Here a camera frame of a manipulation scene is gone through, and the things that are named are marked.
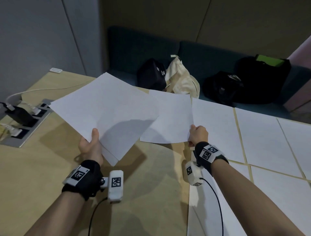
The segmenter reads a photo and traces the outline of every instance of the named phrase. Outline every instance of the black cable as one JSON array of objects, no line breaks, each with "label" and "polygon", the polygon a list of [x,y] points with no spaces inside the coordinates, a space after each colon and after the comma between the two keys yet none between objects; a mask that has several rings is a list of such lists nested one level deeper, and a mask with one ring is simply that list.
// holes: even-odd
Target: black cable
[{"label": "black cable", "polygon": [[202,180],[204,180],[206,183],[208,183],[208,185],[211,187],[211,189],[213,190],[213,192],[214,192],[214,194],[215,194],[215,196],[216,196],[216,198],[217,198],[218,205],[219,205],[219,210],[220,210],[220,216],[221,216],[222,236],[224,236],[224,222],[223,222],[223,220],[222,220],[222,212],[221,212],[221,207],[220,207],[220,202],[219,202],[218,196],[217,196],[215,190],[213,189],[213,187],[210,185],[210,183],[209,183],[206,179],[204,179],[204,178],[200,178],[200,179],[202,179]]},{"label": "black cable", "polygon": [[97,207],[99,206],[99,204],[101,204],[103,201],[105,201],[105,200],[107,200],[107,199],[108,199],[108,198],[105,197],[103,200],[101,200],[101,201],[96,205],[96,207],[95,207],[95,209],[94,209],[94,211],[93,211],[93,214],[92,214],[92,216],[91,216],[90,225],[89,225],[89,233],[87,234],[88,236],[90,236],[90,233],[91,233],[92,220],[93,220],[93,216],[94,216],[94,213],[95,213]]}]

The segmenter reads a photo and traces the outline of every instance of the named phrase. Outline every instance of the black wrist strap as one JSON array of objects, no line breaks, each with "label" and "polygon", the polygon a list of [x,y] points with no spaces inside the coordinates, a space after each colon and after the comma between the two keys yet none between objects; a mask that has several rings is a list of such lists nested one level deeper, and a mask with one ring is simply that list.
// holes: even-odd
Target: black wrist strap
[{"label": "black wrist strap", "polygon": [[94,197],[100,190],[100,180],[103,175],[100,172],[100,165],[96,161],[85,160],[81,163],[81,166],[89,169],[90,171],[81,177],[76,186],[65,184],[62,192],[69,191],[80,193],[85,201],[87,201],[89,197]]},{"label": "black wrist strap", "polygon": [[[212,170],[211,170],[211,163],[208,162],[207,160],[205,160],[204,158],[200,157],[200,153],[202,152],[203,148],[206,147],[207,145],[209,145],[208,142],[199,142],[195,146],[195,151],[193,153],[194,153],[195,158],[197,159],[198,166],[203,166],[211,174],[211,176],[213,176]],[[229,161],[223,155],[217,156],[215,158],[215,160],[217,160],[217,159],[223,159],[224,161],[226,161],[229,164]]]}]

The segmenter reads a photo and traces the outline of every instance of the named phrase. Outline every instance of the hand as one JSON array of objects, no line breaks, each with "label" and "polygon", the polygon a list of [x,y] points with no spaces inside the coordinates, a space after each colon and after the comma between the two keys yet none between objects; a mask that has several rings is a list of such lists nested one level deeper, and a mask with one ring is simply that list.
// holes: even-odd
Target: hand
[{"label": "hand", "polygon": [[190,128],[190,136],[188,139],[189,147],[195,147],[199,142],[207,142],[208,141],[208,132],[206,128],[203,126],[195,127],[195,125],[191,125]]},{"label": "hand", "polygon": [[85,138],[81,137],[78,148],[83,160],[94,160],[101,166],[104,160],[101,154],[101,144],[99,143],[98,138],[99,132],[94,128],[92,130],[92,141],[89,143]]}]

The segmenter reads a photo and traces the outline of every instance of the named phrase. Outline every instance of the white cloth bag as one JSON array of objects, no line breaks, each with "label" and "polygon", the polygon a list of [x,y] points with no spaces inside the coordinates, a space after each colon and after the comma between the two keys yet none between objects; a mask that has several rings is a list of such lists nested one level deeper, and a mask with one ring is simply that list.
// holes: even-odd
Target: white cloth bag
[{"label": "white cloth bag", "polygon": [[198,81],[190,75],[178,56],[171,55],[171,57],[176,58],[166,71],[166,92],[190,94],[190,97],[199,98],[200,85]]}]

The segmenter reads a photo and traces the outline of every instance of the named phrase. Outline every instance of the black bag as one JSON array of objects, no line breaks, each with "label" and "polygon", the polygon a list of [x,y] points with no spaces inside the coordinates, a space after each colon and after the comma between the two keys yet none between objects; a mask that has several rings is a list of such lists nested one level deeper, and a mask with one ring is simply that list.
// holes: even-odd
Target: black bag
[{"label": "black bag", "polygon": [[242,87],[243,83],[236,75],[220,71],[205,79],[202,90],[205,97],[232,106],[233,96]]},{"label": "black bag", "polygon": [[166,87],[165,67],[153,58],[137,71],[137,86],[162,91]]},{"label": "black bag", "polygon": [[283,84],[290,72],[289,60],[283,59],[279,66],[270,66],[256,57],[240,59],[235,67],[236,75],[244,87],[233,97],[234,102],[268,104],[280,95]]}]

